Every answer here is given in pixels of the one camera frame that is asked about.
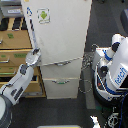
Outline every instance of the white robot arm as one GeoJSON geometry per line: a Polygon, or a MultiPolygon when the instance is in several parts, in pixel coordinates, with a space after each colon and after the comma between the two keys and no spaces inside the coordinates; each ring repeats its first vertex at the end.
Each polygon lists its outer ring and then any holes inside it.
{"type": "Polygon", "coordinates": [[[30,51],[26,65],[21,64],[17,74],[0,89],[0,128],[8,128],[11,123],[10,108],[15,105],[32,80],[34,67],[40,61],[39,49],[30,51]]]}

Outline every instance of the white refrigerator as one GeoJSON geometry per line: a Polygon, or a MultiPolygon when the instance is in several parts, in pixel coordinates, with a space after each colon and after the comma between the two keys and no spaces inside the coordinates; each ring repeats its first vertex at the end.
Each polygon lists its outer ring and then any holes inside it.
{"type": "Polygon", "coordinates": [[[77,98],[92,0],[21,0],[48,99],[77,98]]]}

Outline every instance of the freezer drawer handle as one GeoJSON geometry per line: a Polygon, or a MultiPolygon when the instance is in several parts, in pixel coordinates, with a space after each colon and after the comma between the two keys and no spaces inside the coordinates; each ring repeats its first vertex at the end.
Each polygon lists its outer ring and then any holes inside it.
{"type": "Polygon", "coordinates": [[[6,61],[0,61],[0,63],[8,63],[9,62],[9,58],[6,61]]]}
{"type": "Polygon", "coordinates": [[[56,81],[56,80],[54,80],[54,81],[52,81],[52,82],[54,82],[54,83],[56,83],[56,84],[66,84],[66,83],[68,83],[68,82],[70,82],[70,81],[69,81],[69,80],[65,80],[65,81],[60,81],[60,80],[56,81]]]}
{"type": "Polygon", "coordinates": [[[54,64],[57,65],[57,66],[64,66],[64,65],[69,64],[69,63],[71,63],[71,61],[65,61],[65,62],[54,63],[54,64]]]}
{"type": "Polygon", "coordinates": [[[5,73],[0,73],[0,75],[15,75],[16,74],[16,71],[14,72],[5,72],[5,73]]]}

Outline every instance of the blue logo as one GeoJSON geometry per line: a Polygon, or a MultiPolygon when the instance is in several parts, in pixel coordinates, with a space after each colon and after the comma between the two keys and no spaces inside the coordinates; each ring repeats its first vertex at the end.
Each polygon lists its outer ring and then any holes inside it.
{"type": "Polygon", "coordinates": [[[127,71],[124,68],[120,68],[120,73],[118,74],[117,78],[115,79],[115,82],[118,85],[122,82],[126,73],[127,73],[127,71]]]}

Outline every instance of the wooden cabinet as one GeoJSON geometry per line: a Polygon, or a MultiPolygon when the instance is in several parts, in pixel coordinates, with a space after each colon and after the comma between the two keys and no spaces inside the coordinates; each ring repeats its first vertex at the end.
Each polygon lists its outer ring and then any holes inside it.
{"type": "MultiPolygon", "coordinates": [[[[0,31],[0,87],[16,75],[19,66],[26,64],[27,53],[32,49],[27,30],[12,31],[14,18],[9,19],[8,29],[0,31]]],[[[23,97],[45,97],[45,90],[39,67],[34,68],[34,76],[23,97]]]]}

